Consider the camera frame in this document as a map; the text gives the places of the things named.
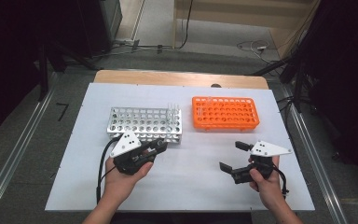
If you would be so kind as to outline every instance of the human hand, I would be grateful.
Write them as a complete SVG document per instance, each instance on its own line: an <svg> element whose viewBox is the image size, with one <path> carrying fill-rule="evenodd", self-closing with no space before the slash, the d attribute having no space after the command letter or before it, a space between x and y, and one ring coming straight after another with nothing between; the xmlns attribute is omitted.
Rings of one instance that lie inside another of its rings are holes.
<svg viewBox="0 0 358 224"><path fill-rule="evenodd" d="M134 175L124 175L114 168L113 159L109 157L105 162L105 171L108 174L105 176L103 197L83 224L110 223L118 207L130 196L135 184L147 175L152 166L153 162L148 162Z"/></svg>
<svg viewBox="0 0 358 224"><path fill-rule="evenodd" d="M152 166L153 162L147 162L134 175L124 175L115 168L105 177L103 198L108 198L111 202L122 204L130 196L135 184L147 175ZM113 167L115 167L113 159L107 159L105 171L108 172Z"/></svg>
<svg viewBox="0 0 358 224"><path fill-rule="evenodd" d="M279 156L273 157L272 162L278 167ZM249 183L249 186L259 192L261 202L267 209L274 209L276 206L284 203L278 172L272 171L269 179L265 179L255 168L249 174L254 180Z"/></svg>

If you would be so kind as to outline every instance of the forearm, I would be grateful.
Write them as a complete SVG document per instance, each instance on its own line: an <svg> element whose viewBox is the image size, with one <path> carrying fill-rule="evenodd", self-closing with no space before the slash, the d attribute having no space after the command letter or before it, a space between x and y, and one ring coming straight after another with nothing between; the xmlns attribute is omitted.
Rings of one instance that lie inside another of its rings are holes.
<svg viewBox="0 0 358 224"><path fill-rule="evenodd" d="M83 221L83 224L108 224L119 206L119 203L112 202L112 200L103 196L94 210Z"/></svg>
<svg viewBox="0 0 358 224"><path fill-rule="evenodd" d="M277 204L276 206L269 209L277 223L293 223L293 224L300 224L303 223L298 216L292 211L289 205L283 200L281 203Z"/></svg>

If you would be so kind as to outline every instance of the black tripod leg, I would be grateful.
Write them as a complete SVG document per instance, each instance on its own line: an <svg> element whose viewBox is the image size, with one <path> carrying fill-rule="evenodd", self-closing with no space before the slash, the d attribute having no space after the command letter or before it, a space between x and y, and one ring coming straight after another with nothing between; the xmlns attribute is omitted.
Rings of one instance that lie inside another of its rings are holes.
<svg viewBox="0 0 358 224"><path fill-rule="evenodd" d="M61 45L57 42L52 42L51 44L54 46L54 48L56 48L57 50L59 50L60 52L62 52L64 54L68 55L69 57L75 59L77 62L83 64L90 70L99 71L99 70L103 69L102 67L97 67L94 64L87 62L84 58L78 56L76 53L72 52L71 50L67 49L66 47L64 47L63 45Z"/></svg>
<svg viewBox="0 0 358 224"><path fill-rule="evenodd" d="M39 74L40 74L40 95L39 102L45 98L48 93L48 58L46 56L45 45L39 47Z"/></svg>
<svg viewBox="0 0 358 224"><path fill-rule="evenodd" d="M50 42L46 44L46 54L48 61L56 72L65 72L66 63L62 58L62 53L54 48Z"/></svg>

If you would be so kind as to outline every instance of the hand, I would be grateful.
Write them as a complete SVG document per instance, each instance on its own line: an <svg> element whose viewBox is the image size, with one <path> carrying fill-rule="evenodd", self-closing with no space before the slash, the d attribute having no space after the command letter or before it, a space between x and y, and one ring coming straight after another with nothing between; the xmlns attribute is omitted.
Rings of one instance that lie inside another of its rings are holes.
<svg viewBox="0 0 358 224"><path fill-rule="evenodd" d="M279 157L273 157L272 162L278 167ZM272 212L277 223L302 223L282 196L278 172L272 171L267 180L255 168L249 173L254 180L249 186L260 193L261 202Z"/></svg>
<svg viewBox="0 0 358 224"><path fill-rule="evenodd" d="M279 157L273 157L272 162L278 167ZM267 209L273 209L284 202L284 198L281 192L280 178L276 171L272 171L269 179L264 177L254 168L250 172L253 182L249 183L249 186L260 193L261 202Z"/></svg>
<svg viewBox="0 0 358 224"><path fill-rule="evenodd" d="M113 159L107 159L105 171L108 172L114 166ZM135 184L147 175L152 166L153 162L147 162L134 175L124 175L115 168L105 177L103 197L122 204L130 196Z"/></svg>
<svg viewBox="0 0 358 224"><path fill-rule="evenodd" d="M83 224L110 223L118 207L130 196L135 184L147 175L152 166L153 162L148 162L134 175L124 175L116 168L112 170L115 167L113 159L107 159L105 171L112 171L105 176L103 196Z"/></svg>

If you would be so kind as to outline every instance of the orange test tube rack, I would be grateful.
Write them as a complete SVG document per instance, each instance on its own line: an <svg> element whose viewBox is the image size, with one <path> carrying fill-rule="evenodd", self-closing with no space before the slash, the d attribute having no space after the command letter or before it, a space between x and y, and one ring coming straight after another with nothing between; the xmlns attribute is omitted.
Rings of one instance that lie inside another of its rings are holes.
<svg viewBox="0 0 358 224"><path fill-rule="evenodd" d="M198 129L254 129L259 124L252 98L194 96L193 124Z"/></svg>

